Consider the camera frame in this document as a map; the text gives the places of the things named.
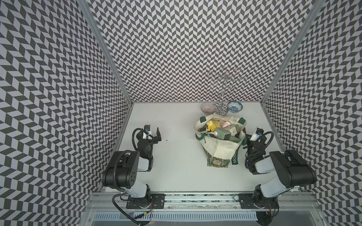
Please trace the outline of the cream pencil sharpener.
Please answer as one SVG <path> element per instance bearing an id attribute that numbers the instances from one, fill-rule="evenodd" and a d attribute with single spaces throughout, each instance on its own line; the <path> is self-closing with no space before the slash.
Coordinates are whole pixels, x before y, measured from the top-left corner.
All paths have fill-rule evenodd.
<path id="1" fill-rule="evenodd" d="M 237 129 L 236 125 L 229 125 L 225 129 L 227 131 L 229 131 L 232 136 L 238 137 L 239 132 L 238 132 L 238 129 Z"/>

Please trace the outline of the cream tote bag green handles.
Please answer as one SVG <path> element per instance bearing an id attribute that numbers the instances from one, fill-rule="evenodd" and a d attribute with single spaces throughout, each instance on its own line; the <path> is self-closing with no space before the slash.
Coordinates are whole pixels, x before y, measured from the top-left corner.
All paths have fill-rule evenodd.
<path id="1" fill-rule="evenodd" d="M 231 125 L 236 125 L 238 129 L 239 143 L 234 143 L 227 140 L 219 140 L 214 135 L 206 131 L 206 123 L 210 120 L 228 121 Z M 245 146 L 247 138 L 245 127 L 247 121 L 244 118 L 234 116 L 209 115 L 200 117 L 194 124 L 196 139 L 201 143 L 207 158 L 207 166 L 215 168 L 227 168 L 232 161 L 232 158 L 237 154 L 241 146 Z"/>

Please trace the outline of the green pencil sharpener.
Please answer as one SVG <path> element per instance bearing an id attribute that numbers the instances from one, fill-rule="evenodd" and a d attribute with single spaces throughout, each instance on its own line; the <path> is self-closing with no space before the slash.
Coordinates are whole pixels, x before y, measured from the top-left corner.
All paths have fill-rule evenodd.
<path id="1" fill-rule="evenodd" d="M 232 136 L 231 132 L 224 128 L 216 128 L 214 131 L 209 132 L 209 134 L 214 135 L 215 138 L 217 138 L 219 140 L 227 140 L 227 141 L 231 141 L 234 143 L 239 143 L 241 141 L 237 137 Z"/>

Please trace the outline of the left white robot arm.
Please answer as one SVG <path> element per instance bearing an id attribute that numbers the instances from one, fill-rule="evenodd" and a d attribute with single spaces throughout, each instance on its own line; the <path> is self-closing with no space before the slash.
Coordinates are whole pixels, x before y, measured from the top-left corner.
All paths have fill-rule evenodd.
<path id="1" fill-rule="evenodd" d="M 102 174 L 102 185 L 128 195 L 127 209 L 163 209 L 164 194 L 153 194 L 150 186 L 137 179 L 138 172 L 150 172 L 153 167 L 153 146 L 162 141 L 159 129 L 152 135 L 149 125 L 132 133 L 134 150 L 113 153 Z"/>

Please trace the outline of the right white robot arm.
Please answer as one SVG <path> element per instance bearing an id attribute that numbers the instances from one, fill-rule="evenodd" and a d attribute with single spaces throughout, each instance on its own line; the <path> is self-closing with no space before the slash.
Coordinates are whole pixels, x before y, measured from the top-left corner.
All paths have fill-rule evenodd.
<path id="1" fill-rule="evenodd" d="M 275 177 L 255 187 L 251 198 L 256 208 L 275 206 L 279 195 L 294 187 L 308 186 L 317 182 L 316 171 L 297 151 L 266 153 L 274 138 L 272 131 L 265 132 L 261 128 L 256 128 L 247 138 L 245 168 L 254 175 L 276 173 Z"/>

